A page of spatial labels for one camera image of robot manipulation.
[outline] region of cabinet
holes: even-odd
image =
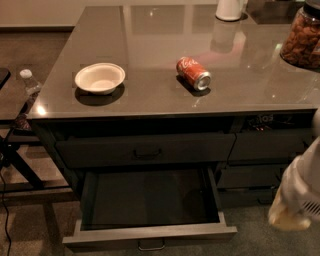
[[[233,117],[34,121],[81,201],[74,252],[222,242],[214,180],[235,141]]]
[[[63,243],[83,252],[228,241],[237,229],[221,205],[271,203],[312,141],[313,113],[34,120],[81,201]]]

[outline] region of food in jar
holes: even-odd
[[[304,68],[320,67],[320,21],[301,8],[291,25],[280,55],[288,63]]]

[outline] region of cable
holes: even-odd
[[[11,249],[11,238],[10,238],[10,235],[9,235],[9,232],[8,232],[8,221],[9,221],[9,210],[8,210],[8,207],[7,205],[5,204],[5,198],[4,198],[4,195],[5,195],[5,192],[6,192],[6,182],[2,176],[2,163],[3,163],[3,155],[0,153],[0,178],[1,178],[1,181],[3,182],[3,191],[2,191],[2,195],[1,195],[1,203],[2,205],[4,206],[4,209],[6,210],[6,213],[7,213],[7,216],[6,216],[6,222],[5,222],[5,226],[4,226],[4,230],[6,232],[6,235],[7,235],[7,239],[9,241],[9,246],[8,246],[8,250],[7,250],[7,256],[9,256],[10,254],[10,249]]]

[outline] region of white cup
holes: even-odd
[[[216,17],[224,21],[236,21],[242,16],[243,0],[219,0]]]

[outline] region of gray countertop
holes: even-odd
[[[317,108],[319,73],[283,61],[289,24],[215,18],[215,5],[87,7],[30,114],[31,119],[163,116]],[[203,95],[177,79],[191,56],[213,79]],[[74,77],[115,63],[126,78],[112,95],[86,95]]]

